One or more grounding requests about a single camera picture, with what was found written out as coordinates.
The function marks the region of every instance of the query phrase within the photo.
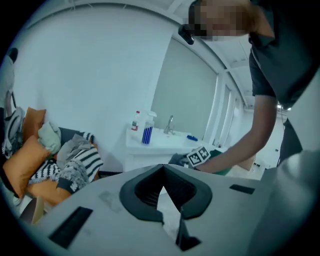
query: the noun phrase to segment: white countertop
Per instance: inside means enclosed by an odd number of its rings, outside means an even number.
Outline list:
[[[216,149],[215,146],[202,140],[188,139],[186,132],[177,132],[176,134],[178,135],[164,134],[162,129],[153,128],[150,144],[144,145],[139,138],[140,134],[128,129],[125,140],[126,152],[132,155],[173,155],[175,153],[187,154],[200,146],[205,146],[209,151]]]

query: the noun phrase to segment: shirt collar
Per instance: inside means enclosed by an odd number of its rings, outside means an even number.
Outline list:
[[[267,21],[269,22],[269,25],[275,34],[275,17],[274,17],[274,12],[271,8],[271,6],[260,6]],[[259,35],[256,33],[250,33],[249,34],[249,43],[256,46],[257,48],[263,48],[273,42],[275,40],[274,37],[269,37],[269,36],[264,36],[264,35]]]

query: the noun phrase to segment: metal faucet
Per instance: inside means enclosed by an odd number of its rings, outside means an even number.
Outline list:
[[[174,120],[174,116],[171,115],[170,118],[169,118],[168,124],[167,124],[167,126],[165,127],[163,133],[165,133],[165,134],[169,134],[169,133],[174,134],[174,130],[170,127],[170,125],[171,125],[171,123],[172,123],[173,120]]]

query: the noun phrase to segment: shirt sleeve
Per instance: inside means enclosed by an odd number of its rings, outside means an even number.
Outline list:
[[[276,97],[274,90],[262,73],[252,52],[249,56],[249,66],[252,79],[252,95],[266,95]]]

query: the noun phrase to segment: ceiling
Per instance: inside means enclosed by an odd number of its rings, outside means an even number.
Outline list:
[[[137,6],[183,24],[187,22],[188,9],[193,1],[194,0],[48,0],[29,20],[29,25],[31,26],[44,17],[67,8],[70,9],[79,5],[99,3]],[[236,84],[242,101],[247,107],[252,108],[255,100],[252,96],[252,80],[248,62],[251,50],[248,36],[232,37],[230,40],[219,42],[205,41],[204,43],[211,49],[211,51],[205,54],[204,52],[200,52],[201,49],[200,47],[196,47],[196,43],[193,46],[185,45],[206,61],[207,64],[210,62],[210,58],[218,57],[224,65],[222,71],[229,73]]]

